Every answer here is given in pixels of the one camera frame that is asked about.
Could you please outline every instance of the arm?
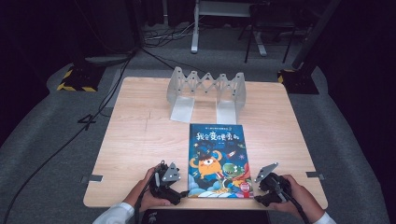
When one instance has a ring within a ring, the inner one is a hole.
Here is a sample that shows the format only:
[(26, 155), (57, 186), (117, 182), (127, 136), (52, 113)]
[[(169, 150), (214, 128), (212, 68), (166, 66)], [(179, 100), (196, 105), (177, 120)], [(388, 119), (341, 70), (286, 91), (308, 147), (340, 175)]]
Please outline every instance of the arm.
[[(154, 167), (148, 170), (143, 180), (139, 180), (122, 203), (116, 203), (111, 206), (107, 211), (99, 216), (93, 224), (119, 224), (125, 223), (130, 219), (134, 215), (134, 205), (153, 173)], [(167, 206), (170, 204), (171, 203), (168, 200), (154, 198), (149, 190), (146, 190), (139, 212), (144, 212), (152, 206)]]
[[(299, 185), (291, 175), (283, 175), (283, 177), (289, 180), (291, 186), (291, 195), (301, 205), (310, 222), (316, 224), (335, 223), (329, 217), (329, 215), (325, 213), (325, 211), (320, 207), (314, 196), (304, 186)], [(297, 208), (294, 206), (294, 204), (292, 204), (292, 202), (270, 203), (269, 207), (276, 211), (288, 212), (295, 217), (301, 218), (297, 211)]]

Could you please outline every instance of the wooden table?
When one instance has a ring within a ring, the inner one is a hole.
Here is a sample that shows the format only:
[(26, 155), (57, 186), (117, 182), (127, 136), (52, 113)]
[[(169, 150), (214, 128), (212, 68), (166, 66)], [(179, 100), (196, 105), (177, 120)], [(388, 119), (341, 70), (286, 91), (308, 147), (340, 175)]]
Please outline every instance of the wooden table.
[[(164, 160), (180, 169), (181, 180), (172, 189), (188, 189), (189, 123), (170, 120), (166, 101), (168, 78), (127, 77), (113, 110), (93, 175), (102, 182), (90, 182), (84, 203), (109, 207), (124, 199), (149, 167)], [(315, 172), (289, 97), (282, 84), (246, 82), (247, 101), (238, 123), (244, 127), (252, 179), (260, 168), (279, 162), (274, 172), (291, 174), (327, 207), (327, 200)], [(216, 93), (196, 92), (191, 123), (216, 123)], [(262, 194), (254, 185), (255, 195)], [(266, 209), (254, 199), (183, 198), (175, 209)]]

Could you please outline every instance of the blue book cover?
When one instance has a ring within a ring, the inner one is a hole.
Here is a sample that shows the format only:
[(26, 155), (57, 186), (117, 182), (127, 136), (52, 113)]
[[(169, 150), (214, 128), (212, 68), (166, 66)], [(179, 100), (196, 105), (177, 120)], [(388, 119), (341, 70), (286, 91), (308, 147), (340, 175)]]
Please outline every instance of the blue book cover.
[(252, 198), (242, 125), (190, 124), (189, 197)]

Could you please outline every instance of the hand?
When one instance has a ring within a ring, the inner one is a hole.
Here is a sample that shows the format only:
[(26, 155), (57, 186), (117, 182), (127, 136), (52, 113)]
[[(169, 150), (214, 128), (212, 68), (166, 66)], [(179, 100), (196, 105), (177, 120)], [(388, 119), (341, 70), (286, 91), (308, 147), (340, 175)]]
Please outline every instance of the hand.
[[(133, 207), (135, 206), (140, 193), (142, 192), (143, 188), (149, 182), (150, 177), (154, 173), (154, 169), (155, 167), (148, 169), (145, 178), (137, 182), (137, 184), (134, 186), (131, 192), (129, 192), (128, 196), (126, 196), (126, 198), (123, 200), (124, 203), (128, 203)], [(142, 199), (139, 212), (144, 212), (152, 206), (168, 206), (168, 205), (171, 205), (171, 203), (168, 200), (154, 198), (154, 196), (152, 196), (151, 192), (149, 191), (149, 187), (147, 187), (146, 192)]]
[[(299, 185), (291, 175), (283, 175), (283, 177), (289, 180), (291, 186), (291, 195), (303, 208), (309, 221), (318, 221), (323, 216), (324, 210), (320, 207), (314, 196), (304, 186)], [(276, 211), (287, 212), (294, 215), (295, 217), (301, 218), (297, 208), (292, 202), (270, 203), (268, 207)]]

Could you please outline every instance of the person's left hand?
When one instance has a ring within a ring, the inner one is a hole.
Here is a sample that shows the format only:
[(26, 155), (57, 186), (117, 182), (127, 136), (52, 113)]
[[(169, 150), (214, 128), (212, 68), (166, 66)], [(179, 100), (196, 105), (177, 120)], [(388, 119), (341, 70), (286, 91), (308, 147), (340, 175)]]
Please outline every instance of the person's left hand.
[[(128, 196), (123, 200), (124, 203), (128, 203), (131, 206), (135, 206), (137, 199), (139, 197), (140, 192), (142, 192), (143, 188), (149, 182), (149, 178), (154, 173), (155, 167), (148, 169), (146, 176), (143, 180), (139, 180), (139, 182), (134, 186), (134, 188), (129, 192)], [(141, 207), (139, 212), (144, 212), (148, 210), (152, 206), (168, 206), (171, 203), (166, 199), (159, 199), (152, 196), (151, 192), (149, 191), (149, 187), (147, 187), (146, 192), (143, 196)]]

